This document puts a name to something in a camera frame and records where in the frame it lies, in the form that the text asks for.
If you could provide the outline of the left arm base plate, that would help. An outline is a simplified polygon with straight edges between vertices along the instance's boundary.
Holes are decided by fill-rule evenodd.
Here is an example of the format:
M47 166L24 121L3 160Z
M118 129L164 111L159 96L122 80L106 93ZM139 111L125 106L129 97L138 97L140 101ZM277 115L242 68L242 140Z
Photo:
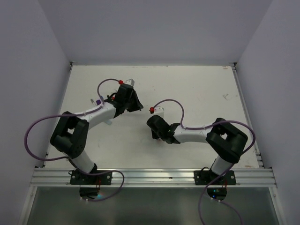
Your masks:
M92 176L80 173L78 170L71 170L68 174L71 176L71 185L111 185L112 172L111 171L100 171L104 172L102 175Z

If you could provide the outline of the aluminium front rail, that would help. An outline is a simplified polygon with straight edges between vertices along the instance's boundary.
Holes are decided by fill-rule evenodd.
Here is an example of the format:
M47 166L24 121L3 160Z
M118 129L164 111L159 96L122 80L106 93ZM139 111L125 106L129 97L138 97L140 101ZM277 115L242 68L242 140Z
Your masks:
M35 187L67 187L71 184L71 168L36 168L30 184ZM120 169L125 188L200 188L194 169ZM220 186L233 188L272 188L276 181L271 169L237 169L224 176Z

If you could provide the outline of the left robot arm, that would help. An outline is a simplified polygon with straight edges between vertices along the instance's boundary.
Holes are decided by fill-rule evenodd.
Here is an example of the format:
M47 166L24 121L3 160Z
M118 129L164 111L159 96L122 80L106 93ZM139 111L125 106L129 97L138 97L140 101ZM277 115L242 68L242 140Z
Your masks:
M131 80L121 84L114 96L103 104L81 114L66 111L59 119L50 139L50 144L68 157L81 173L81 179L92 184L97 180L97 165L85 151L88 131L98 124L114 119L125 111L135 112L143 109Z

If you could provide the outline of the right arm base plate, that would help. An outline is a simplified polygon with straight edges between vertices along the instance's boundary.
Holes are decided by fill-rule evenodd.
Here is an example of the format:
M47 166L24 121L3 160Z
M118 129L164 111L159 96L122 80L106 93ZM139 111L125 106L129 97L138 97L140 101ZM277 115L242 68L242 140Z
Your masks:
M214 180L218 175L211 170L196 170L194 171L194 180L196 185L207 185ZM236 185L234 171L230 170L225 175L218 178L212 185Z

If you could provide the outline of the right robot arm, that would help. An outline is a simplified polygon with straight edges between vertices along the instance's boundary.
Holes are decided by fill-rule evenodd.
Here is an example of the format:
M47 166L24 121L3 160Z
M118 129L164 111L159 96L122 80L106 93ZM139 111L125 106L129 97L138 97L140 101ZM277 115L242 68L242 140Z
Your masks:
M219 184L225 179L225 170L239 162L248 136L222 118L215 125L201 130L188 130L179 123L169 125L161 116L151 116L146 124L151 129L152 138L160 139L168 144L187 142L207 143L218 154L213 162L209 179Z

